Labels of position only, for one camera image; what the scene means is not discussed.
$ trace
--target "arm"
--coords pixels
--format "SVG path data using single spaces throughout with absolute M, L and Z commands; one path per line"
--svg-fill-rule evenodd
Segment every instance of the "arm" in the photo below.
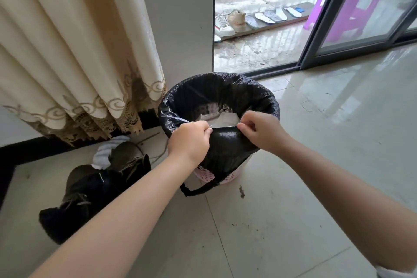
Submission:
M 415 269 L 416 213 L 291 138 L 274 116 L 248 111 L 238 128 L 300 176 L 372 265 L 399 272 Z
M 182 124 L 168 157 L 69 238 L 31 277 L 124 277 L 164 208 L 204 159 L 212 129 Z

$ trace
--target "curtain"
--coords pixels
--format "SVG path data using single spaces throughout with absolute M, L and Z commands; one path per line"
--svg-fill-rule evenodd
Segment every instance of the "curtain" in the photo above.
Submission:
M 142 130 L 165 80 L 144 0 L 0 0 L 0 104 L 71 143 Z

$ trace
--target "left hand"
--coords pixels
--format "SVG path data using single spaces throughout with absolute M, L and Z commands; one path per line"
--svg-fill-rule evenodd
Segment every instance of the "left hand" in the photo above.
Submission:
M 206 121 L 181 124 L 169 139 L 169 156 L 190 161 L 194 168 L 197 167 L 208 152 L 210 146 L 208 141 L 212 131 Z

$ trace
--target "hand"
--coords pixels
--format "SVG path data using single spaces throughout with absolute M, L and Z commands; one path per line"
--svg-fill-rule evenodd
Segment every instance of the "hand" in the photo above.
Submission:
M 196 168 L 208 152 L 208 140 L 212 131 L 206 121 L 181 124 L 169 139 L 168 154 L 190 161 L 193 168 Z
M 293 140 L 272 114 L 246 111 L 237 128 L 258 148 L 277 156 Z

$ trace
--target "dirt stain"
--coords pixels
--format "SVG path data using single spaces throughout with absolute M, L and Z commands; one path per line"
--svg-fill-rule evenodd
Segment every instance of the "dirt stain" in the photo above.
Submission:
M 243 192 L 242 186 L 239 187 L 239 192 L 240 192 L 240 197 L 241 198 L 244 198 L 245 197 L 245 193 Z

